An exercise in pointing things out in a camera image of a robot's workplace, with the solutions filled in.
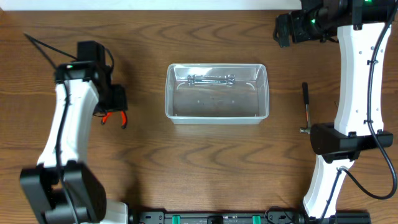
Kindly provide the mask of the clear plastic container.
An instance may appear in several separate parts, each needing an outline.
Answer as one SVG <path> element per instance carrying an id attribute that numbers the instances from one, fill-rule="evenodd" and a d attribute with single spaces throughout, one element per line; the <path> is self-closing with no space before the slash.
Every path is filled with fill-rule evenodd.
<path id="1" fill-rule="evenodd" d="M 193 85 L 188 75 L 235 76 L 233 85 Z M 260 63 L 173 63 L 165 115 L 173 124 L 259 124 L 270 113 L 267 70 Z"/>

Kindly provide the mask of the silver wrench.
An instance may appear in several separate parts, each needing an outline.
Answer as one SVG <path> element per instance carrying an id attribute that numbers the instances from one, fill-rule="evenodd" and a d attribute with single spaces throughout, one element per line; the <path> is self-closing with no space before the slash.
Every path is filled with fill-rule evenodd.
<path id="1" fill-rule="evenodd" d="M 226 76 L 206 76 L 206 75 L 188 75 L 187 83 L 193 85 L 233 85 L 235 76 L 232 74 Z"/>

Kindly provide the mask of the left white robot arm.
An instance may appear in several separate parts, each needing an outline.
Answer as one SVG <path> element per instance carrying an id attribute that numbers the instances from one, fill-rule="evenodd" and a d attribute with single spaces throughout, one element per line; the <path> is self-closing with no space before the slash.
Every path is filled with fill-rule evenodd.
<path id="1" fill-rule="evenodd" d="M 110 110 L 111 66 L 94 60 L 55 71 L 56 107 L 37 165 L 22 169 L 20 185 L 39 223 L 128 223 L 128 206 L 107 199 L 86 164 L 93 114 Z"/>

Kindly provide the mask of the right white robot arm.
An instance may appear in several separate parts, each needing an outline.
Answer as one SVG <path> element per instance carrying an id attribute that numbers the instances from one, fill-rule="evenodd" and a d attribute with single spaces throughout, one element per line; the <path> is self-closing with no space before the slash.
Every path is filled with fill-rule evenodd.
<path id="1" fill-rule="evenodd" d="M 392 133 L 384 129 L 381 87 L 384 54 L 396 1 L 303 1 L 299 10 L 276 17 L 273 33 L 280 47 L 317 40 L 340 46 L 340 99 L 332 123 L 313 124 L 310 142 L 316 164 L 302 211 L 292 223 L 369 223 L 366 212 L 338 212 L 344 179 L 362 151 L 385 152 Z"/>

